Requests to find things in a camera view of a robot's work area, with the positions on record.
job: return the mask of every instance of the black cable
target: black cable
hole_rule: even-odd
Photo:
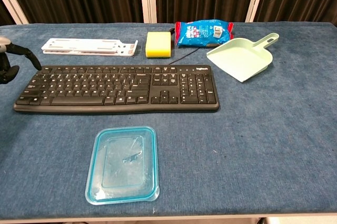
[[[196,50],[192,51],[191,53],[184,55],[184,56],[181,57],[180,59],[175,60],[175,61],[169,63],[169,65],[171,65],[171,64],[173,64],[173,63],[175,63],[175,62],[177,62],[177,61],[180,61],[180,60],[184,59],[185,57],[189,56],[190,54],[193,54],[194,52],[196,52],[196,51],[199,50],[199,49],[200,49],[200,47],[198,47]]]
[[[265,220],[265,218],[260,218],[259,221],[257,222],[257,224],[264,224],[264,220]]]

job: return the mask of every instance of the blue plastic lid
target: blue plastic lid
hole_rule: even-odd
[[[156,133],[148,126],[98,133],[85,189],[91,204],[153,201],[159,195]]]

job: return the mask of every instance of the white pole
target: white pole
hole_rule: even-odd
[[[16,24],[29,24],[17,0],[2,0]]]

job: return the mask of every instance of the blue plastic bag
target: blue plastic bag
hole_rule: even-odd
[[[219,46],[233,38],[232,22],[199,20],[175,23],[177,46]]]

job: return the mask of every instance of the table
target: table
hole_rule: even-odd
[[[30,48],[42,65],[167,64],[146,59],[149,31],[173,24],[30,24],[0,35]],[[19,114],[13,104],[36,70],[23,56],[15,80],[0,85],[0,220],[150,218],[337,212],[337,28],[330,23],[234,23],[235,37],[269,33],[272,64],[245,83],[202,48],[177,62],[209,64],[221,108],[215,113]],[[51,37],[139,40],[133,57],[47,55]],[[93,206],[84,197],[95,136],[148,125],[157,133],[160,195],[153,202]]]

